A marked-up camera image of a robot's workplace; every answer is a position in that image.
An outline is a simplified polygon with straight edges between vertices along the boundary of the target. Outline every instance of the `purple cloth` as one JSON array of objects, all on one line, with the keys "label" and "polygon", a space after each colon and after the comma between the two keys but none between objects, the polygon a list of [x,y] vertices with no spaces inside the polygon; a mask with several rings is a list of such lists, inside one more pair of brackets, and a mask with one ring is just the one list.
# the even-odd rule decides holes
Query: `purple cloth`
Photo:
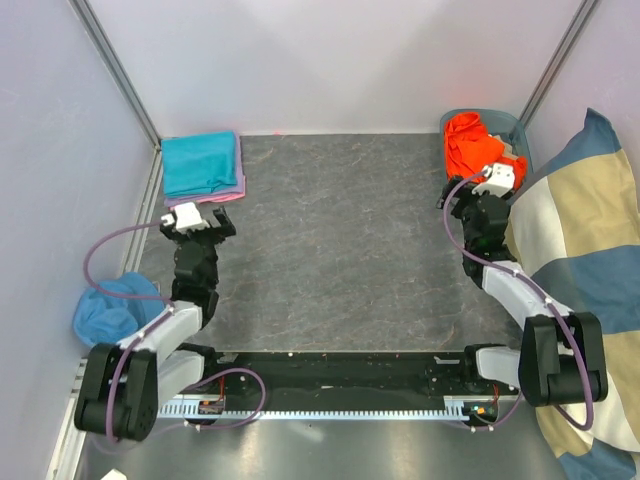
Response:
[{"label": "purple cloth", "polygon": [[203,193],[200,195],[185,195],[184,197],[178,198],[165,198],[164,205],[166,207],[175,207],[176,205],[180,205],[181,203],[187,202],[196,202],[199,200],[206,200],[209,202],[214,202],[214,197],[227,196],[231,193],[245,193],[246,179],[244,178],[244,171],[242,170],[242,151],[240,147],[240,136],[236,134],[236,179],[238,180],[237,185],[228,188],[222,188],[217,192],[213,193]]}]

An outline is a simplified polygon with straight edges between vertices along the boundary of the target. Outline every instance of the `marbled gray surface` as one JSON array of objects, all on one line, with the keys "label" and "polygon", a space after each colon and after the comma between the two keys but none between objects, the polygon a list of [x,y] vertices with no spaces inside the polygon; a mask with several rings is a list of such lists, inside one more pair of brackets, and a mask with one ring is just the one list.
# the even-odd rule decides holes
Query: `marbled gray surface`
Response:
[{"label": "marbled gray surface", "polygon": [[[226,351],[519,343],[515,322],[465,276],[434,208],[444,181],[437,135],[244,137],[242,148],[248,193],[227,205],[238,235],[218,249],[221,298],[196,343]],[[160,195],[155,217],[165,211]],[[163,293],[174,248],[149,232],[140,271]]]}]

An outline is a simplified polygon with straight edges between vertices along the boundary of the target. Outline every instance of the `robotic arm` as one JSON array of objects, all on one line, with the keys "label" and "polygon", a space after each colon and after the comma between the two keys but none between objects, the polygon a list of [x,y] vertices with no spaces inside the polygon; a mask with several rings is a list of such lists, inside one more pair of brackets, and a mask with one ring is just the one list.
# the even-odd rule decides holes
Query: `robotic arm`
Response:
[{"label": "robotic arm", "polygon": [[[214,216],[220,226],[212,226],[195,204],[187,203],[162,217],[160,231],[178,245],[173,305],[117,344],[98,344],[91,349],[74,417],[78,429],[106,432],[110,383],[116,364],[134,340],[142,339],[127,358],[113,408],[116,437],[144,440],[158,408],[202,378],[207,360],[201,355],[202,347],[183,342],[205,327],[215,313],[219,298],[215,247],[236,233],[224,208],[214,210]],[[164,321],[167,315],[172,318]]]},{"label": "robotic arm", "polygon": [[[510,206],[506,199],[513,194],[513,169],[493,164],[485,173],[486,181],[467,184],[458,190],[451,214],[461,220],[464,248],[504,269],[484,266],[467,256],[465,273],[474,283],[498,300],[523,330],[521,350],[503,345],[471,345],[465,349],[465,374],[471,378],[495,380],[521,389],[533,406],[563,405],[585,401],[584,388],[576,359],[558,322],[549,309],[516,275],[522,267],[504,245]],[[445,186],[437,207],[443,208],[461,178],[452,178]],[[590,313],[576,313],[547,295],[569,325],[585,361],[593,401],[607,396],[608,384],[598,319]]]}]

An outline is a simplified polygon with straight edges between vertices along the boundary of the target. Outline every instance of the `red garment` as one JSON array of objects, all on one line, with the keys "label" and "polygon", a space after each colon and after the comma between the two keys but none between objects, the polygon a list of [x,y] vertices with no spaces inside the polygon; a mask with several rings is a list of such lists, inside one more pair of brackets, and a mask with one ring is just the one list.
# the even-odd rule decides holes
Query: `red garment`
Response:
[{"label": "red garment", "polygon": [[475,112],[459,113],[447,122],[444,151],[448,179],[455,175],[467,178],[481,171],[485,165],[499,162],[513,167],[514,186],[518,189],[527,174],[527,159],[505,157],[504,143],[489,136],[487,127]]}]

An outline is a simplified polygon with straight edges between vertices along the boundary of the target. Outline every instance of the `folded cloth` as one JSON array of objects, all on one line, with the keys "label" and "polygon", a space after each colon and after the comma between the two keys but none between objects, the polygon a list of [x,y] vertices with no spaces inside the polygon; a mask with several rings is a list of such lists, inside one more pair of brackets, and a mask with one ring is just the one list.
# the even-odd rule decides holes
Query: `folded cloth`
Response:
[{"label": "folded cloth", "polygon": [[[105,290],[130,295],[154,295],[159,292],[143,275],[129,272],[118,280],[99,282]],[[161,300],[129,300],[88,288],[76,307],[73,330],[88,347],[97,343],[116,343],[137,332],[164,309]]]},{"label": "folded cloth", "polygon": [[236,136],[233,132],[164,140],[165,196],[212,194],[238,185],[235,157]]},{"label": "folded cloth", "polygon": [[447,122],[444,149],[449,179],[456,175],[467,178],[481,171],[485,165],[500,162],[513,167],[515,188],[518,189],[527,174],[527,159],[514,159],[510,149],[505,152],[504,142],[489,135],[476,112],[459,113]]},{"label": "folded cloth", "polygon": [[246,181],[245,177],[242,177],[242,191],[237,193],[214,193],[212,195],[187,195],[186,197],[179,198],[165,198],[164,205],[165,207],[173,208],[176,205],[180,205],[181,203],[194,202],[194,203],[225,203],[231,202],[233,200],[238,200],[245,196],[246,189]]},{"label": "folded cloth", "polygon": [[165,198],[164,204],[167,207],[175,207],[181,203],[186,202],[196,202],[196,203],[204,203],[204,202],[230,202],[232,200],[237,200],[238,198],[242,198],[245,195],[246,190],[246,178],[244,176],[244,171],[242,169],[242,149],[240,147],[240,137],[236,135],[236,155],[235,155],[235,168],[236,168],[236,179],[238,184],[233,187],[223,188],[221,190],[216,191],[214,194],[200,194],[200,195],[185,195],[176,198]]}]

